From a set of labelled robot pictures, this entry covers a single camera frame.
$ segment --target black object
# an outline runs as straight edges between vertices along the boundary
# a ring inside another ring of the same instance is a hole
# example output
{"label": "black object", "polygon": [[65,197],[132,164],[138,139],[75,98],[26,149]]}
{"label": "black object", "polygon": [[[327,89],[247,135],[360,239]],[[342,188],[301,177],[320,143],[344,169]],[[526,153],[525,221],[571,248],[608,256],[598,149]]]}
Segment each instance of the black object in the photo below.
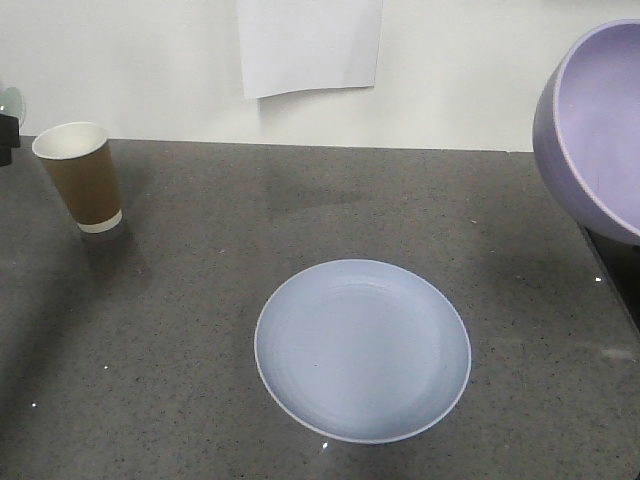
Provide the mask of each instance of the black object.
{"label": "black object", "polygon": [[0,113],[0,167],[11,164],[11,149],[20,146],[19,123],[16,117]]}
{"label": "black object", "polygon": [[631,318],[640,329],[640,246],[626,245],[586,228],[584,232]]}

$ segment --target white cup bottom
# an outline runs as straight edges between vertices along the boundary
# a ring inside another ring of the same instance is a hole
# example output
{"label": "white cup bottom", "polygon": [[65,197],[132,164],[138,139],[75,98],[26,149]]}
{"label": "white cup bottom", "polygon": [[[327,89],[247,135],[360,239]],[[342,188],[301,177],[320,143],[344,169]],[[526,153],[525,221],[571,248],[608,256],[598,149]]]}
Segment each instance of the white cup bottom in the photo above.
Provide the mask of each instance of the white cup bottom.
{"label": "white cup bottom", "polygon": [[80,228],[80,230],[86,233],[102,233],[106,232],[107,230],[111,230],[113,227],[118,225],[118,223],[120,223],[120,220],[122,220],[122,210],[118,210],[118,213],[116,213],[109,220],[105,220],[104,222],[95,223],[93,225],[78,223],[78,227]]}

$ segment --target plate rim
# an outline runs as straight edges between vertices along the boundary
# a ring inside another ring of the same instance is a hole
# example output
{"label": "plate rim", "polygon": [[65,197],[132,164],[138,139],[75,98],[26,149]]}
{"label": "plate rim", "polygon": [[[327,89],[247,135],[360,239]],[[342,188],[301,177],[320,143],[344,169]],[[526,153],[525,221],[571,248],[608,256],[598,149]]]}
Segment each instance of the plate rim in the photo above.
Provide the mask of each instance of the plate rim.
{"label": "plate rim", "polygon": [[[269,305],[271,304],[271,301],[278,295],[278,293],[285,287],[285,285],[289,284],[290,282],[295,281],[295,279],[297,279],[299,276],[301,276],[301,275],[303,275],[305,273],[308,273],[309,271],[314,270],[316,268],[320,268],[320,267],[323,267],[323,266],[326,266],[326,265],[329,265],[329,264],[351,263],[351,262],[371,263],[371,264],[384,265],[385,267],[392,267],[394,269],[402,271],[403,274],[405,274],[405,275],[408,274],[408,275],[411,275],[412,277],[415,277],[415,278],[419,279],[427,287],[429,287],[434,292],[436,292],[436,294],[442,300],[444,300],[444,302],[449,306],[451,311],[455,314],[455,318],[460,323],[460,326],[462,327],[462,332],[464,333],[465,344],[466,344],[466,347],[467,347],[467,367],[466,367],[466,371],[465,371],[465,375],[464,375],[464,381],[460,385],[460,388],[458,390],[458,393],[456,394],[456,397],[451,402],[451,404],[442,413],[440,413],[435,419],[433,419],[432,421],[430,421],[426,425],[423,425],[423,426],[421,426],[421,427],[419,427],[417,429],[414,429],[414,430],[412,430],[410,432],[407,432],[407,433],[404,433],[404,434],[401,434],[401,435],[395,435],[393,437],[362,439],[362,438],[355,438],[355,437],[347,437],[347,436],[343,436],[343,435],[338,435],[338,434],[331,433],[331,432],[328,432],[326,430],[323,430],[323,429],[321,429],[319,427],[316,427],[315,425],[307,422],[306,420],[300,418],[298,415],[293,413],[278,398],[278,396],[273,392],[271,386],[269,385],[269,382],[265,378],[264,372],[262,370],[262,366],[260,364],[260,359],[258,357],[258,332],[260,330],[260,324],[262,323],[262,319],[264,317],[264,313],[267,310],[267,308],[269,307]],[[317,264],[312,265],[310,267],[307,267],[307,268],[305,268],[303,270],[300,270],[299,272],[295,273],[294,275],[289,277],[287,280],[285,280],[282,284],[280,284],[280,286],[278,286],[278,288],[276,288],[276,290],[269,296],[269,298],[267,299],[267,301],[263,305],[262,309],[260,310],[260,315],[258,316],[258,322],[256,324],[256,328],[255,328],[254,335],[253,335],[253,354],[254,354],[254,358],[255,358],[255,362],[256,362],[256,367],[258,369],[258,373],[260,375],[260,379],[262,380],[263,385],[265,386],[265,388],[269,392],[269,395],[271,396],[271,398],[291,418],[293,418],[299,424],[307,427],[308,429],[310,429],[310,430],[312,430],[312,431],[314,431],[314,432],[316,432],[316,433],[318,433],[318,434],[320,434],[320,435],[322,435],[324,437],[329,437],[329,438],[332,438],[334,440],[340,440],[340,441],[343,441],[343,442],[366,444],[366,445],[377,445],[377,444],[382,444],[382,443],[391,443],[391,442],[397,442],[397,441],[400,441],[400,440],[405,440],[407,438],[411,438],[413,436],[416,436],[416,435],[418,435],[418,434],[430,429],[431,427],[433,427],[437,423],[439,423],[444,417],[446,417],[454,409],[454,407],[460,401],[460,398],[462,397],[464,391],[467,388],[467,384],[469,382],[469,377],[471,375],[471,365],[472,365],[472,351],[471,351],[471,341],[469,339],[469,332],[467,332],[467,328],[466,328],[462,318],[460,317],[460,314],[458,313],[456,308],[453,306],[453,304],[449,301],[449,299],[440,290],[438,290],[433,284],[431,284],[430,282],[428,282],[427,280],[425,280],[421,276],[411,272],[410,270],[407,270],[405,268],[399,267],[399,266],[394,265],[392,263],[383,262],[383,261],[380,261],[380,260],[365,259],[365,258],[344,258],[344,259],[329,260],[329,261],[326,261],[326,262],[317,263]]]}

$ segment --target bowl rim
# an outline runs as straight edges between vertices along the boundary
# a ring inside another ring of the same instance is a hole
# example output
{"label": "bowl rim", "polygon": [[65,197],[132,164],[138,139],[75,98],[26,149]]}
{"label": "bowl rim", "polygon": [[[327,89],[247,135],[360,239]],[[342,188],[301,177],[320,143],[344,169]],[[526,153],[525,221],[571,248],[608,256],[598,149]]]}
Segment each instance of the bowl rim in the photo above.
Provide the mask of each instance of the bowl rim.
{"label": "bowl rim", "polygon": [[640,19],[622,19],[622,20],[613,20],[613,21],[610,21],[610,22],[606,22],[606,23],[603,23],[603,24],[591,29],[590,31],[588,31],[587,33],[582,35],[571,46],[569,51],[565,54],[564,58],[560,62],[560,65],[558,66],[557,75],[555,76],[555,82],[554,82],[554,85],[553,85],[552,114],[553,114],[553,128],[554,128],[555,133],[556,133],[556,138],[558,139],[558,144],[560,145],[560,150],[562,151],[562,155],[563,155],[563,157],[565,159],[565,162],[566,162],[567,166],[571,170],[571,173],[573,174],[574,178],[576,179],[576,181],[578,182],[578,184],[580,185],[582,190],[587,194],[589,199],[602,212],[604,212],[605,215],[607,215],[611,220],[613,220],[618,226],[620,226],[623,229],[627,230],[627,232],[631,233],[632,235],[635,235],[636,237],[640,238],[640,226],[636,227],[636,226],[630,224],[629,222],[624,220],[622,217],[620,217],[617,213],[615,213],[613,210],[611,210],[608,206],[606,206],[602,202],[602,200],[600,200],[600,198],[593,192],[591,187],[589,187],[589,185],[585,182],[583,176],[580,174],[580,171],[578,170],[578,168],[576,167],[575,163],[573,162],[573,159],[571,157],[569,149],[567,148],[567,145],[566,145],[566,143],[564,141],[564,138],[562,136],[562,132],[561,132],[561,128],[560,128],[560,113],[559,113],[559,109],[560,109],[560,105],[559,105],[559,102],[560,102],[560,100],[559,100],[560,88],[562,87],[562,81],[564,79],[565,71],[567,70],[567,67],[568,67],[569,63],[573,60],[573,57],[574,57],[575,53],[580,48],[582,48],[582,46],[587,41],[589,41],[593,37],[597,36],[598,34],[604,32],[606,30],[611,30],[611,29],[618,28],[618,27],[623,27],[623,26],[634,26],[634,25],[640,28]]}
{"label": "bowl rim", "polygon": [[[467,366],[466,366],[466,370],[465,370],[465,374],[464,374],[464,380],[461,382],[460,389],[458,390],[455,398],[449,404],[449,406],[444,411],[442,411],[435,419],[431,420],[427,424],[422,425],[422,426],[420,426],[420,427],[418,427],[418,428],[416,428],[416,429],[414,429],[414,430],[412,430],[410,432],[403,433],[401,435],[395,435],[395,436],[392,436],[392,437],[362,439],[362,438],[355,438],[355,437],[347,437],[347,436],[343,436],[343,435],[338,435],[338,434],[331,433],[331,432],[328,432],[326,430],[323,430],[323,429],[321,429],[321,428],[319,428],[319,427],[307,422],[306,420],[300,418],[298,415],[296,415],[294,412],[292,412],[278,398],[278,396],[272,390],[272,388],[271,388],[269,382],[267,381],[267,379],[266,379],[266,377],[264,375],[264,372],[262,370],[262,366],[261,366],[261,363],[260,363],[260,358],[258,357],[258,332],[259,332],[259,329],[260,329],[260,324],[262,322],[262,319],[264,318],[264,313],[267,310],[269,304],[272,302],[272,299],[275,298],[278,295],[278,293],[281,291],[281,289],[284,288],[285,285],[287,285],[290,282],[294,281],[299,276],[301,276],[301,275],[303,275],[305,273],[308,273],[309,271],[314,270],[316,268],[321,268],[323,266],[326,266],[328,264],[343,263],[343,262],[369,262],[369,263],[376,263],[376,264],[386,265],[386,266],[390,266],[390,267],[396,268],[398,270],[402,270],[403,272],[408,273],[409,275],[412,275],[412,276],[418,278],[419,280],[424,282],[426,285],[428,285],[431,289],[433,289],[433,291],[439,297],[441,297],[442,300],[444,300],[446,302],[448,307],[455,314],[455,317],[456,317],[457,321],[460,323],[460,326],[462,327],[462,332],[464,333],[465,345],[467,347],[466,348]],[[446,417],[449,413],[451,413],[451,411],[455,408],[455,406],[460,401],[460,398],[462,398],[462,395],[464,394],[465,390],[467,389],[467,384],[469,383],[469,378],[470,378],[470,375],[471,375],[471,366],[472,366],[472,363],[473,363],[472,362],[471,341],[469,339],[469,332],[467,331],[467,328],[466,328],[466,326],[465,326],[465,324],[464,324],[464,322],[462,320],[462,317],[460,317],[460,314],[458,313],[458,311],[455,309],[453,304],[449,301],[449,299],[440,290],[438,290],[435,286],[433,286],[427,280],[425,280],[421,276],[411,272],[410,270],[407,270],[405,268],[399,267],[399,266],[394,265],[392,263],[382,262],[382,261],[379,261],[379,260],[365,259],[365,258],[344,258],[344,259],[330,260],[330,261],[327,261],[327,262],[321,262],[321,263],[318,263],[316,265],[313,265],[311,267],[308,267],[308,268],[305,268],[305,269],[299,271],[298,273],[296,273],[293,276],[289,277],[285,282],[283,282],[271,294],[269,299],[265,302],[264,306],[262,307],[262,310],[260,312],[260,316],[258,317],[258,322],[257,322],[256,329],[255,329],[255,332],[254,332],[254,337],[253,337],[253,353],[254,353],[254,358],[255,358],[255,361],[256,361],[256,367],[257,367],[258,373],[260,375],[260,379],[262,380],[262,383],[264,384],[265,388],[269,392],[269,395],[278,404],[278,406],[280,406],[280,408],[282,408],[282,410],[284,410],[291,418],[293,418],[295,421],[297,421],[301,425],[304,425],[308,429],[310,429],[310,430],[312,430],[312,431],[314,431],[316,433],[319,433],[320,435],[322,435],[324,437],[332,438],[334,440],[340,440],[340,441],[343,441],[343,442],[363,444],[363,445],[379,445],[379,444],[384,444],[384,443],[397,442],[397,441],[400,441],[400,440],[406,440],[408,438],[411,438],[411,437],[413,437],[415,435],[418,435],[418,434],[430,429],[431,427],[433,427],[434,425],[439,423],[444,417]]]}

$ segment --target purple bowl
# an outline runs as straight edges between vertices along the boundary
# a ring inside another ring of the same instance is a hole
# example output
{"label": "purple bowl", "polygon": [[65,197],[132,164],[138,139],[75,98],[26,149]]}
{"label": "purple bowl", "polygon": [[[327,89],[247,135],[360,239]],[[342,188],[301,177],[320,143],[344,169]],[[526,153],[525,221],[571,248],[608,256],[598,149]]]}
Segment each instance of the purple bowl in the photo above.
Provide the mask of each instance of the purple bowl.
{"label": "purple bowl", "polygon": [[533,150],[574,220],[640,244],[640,20],[601,25],[569,50],[538,102]]}

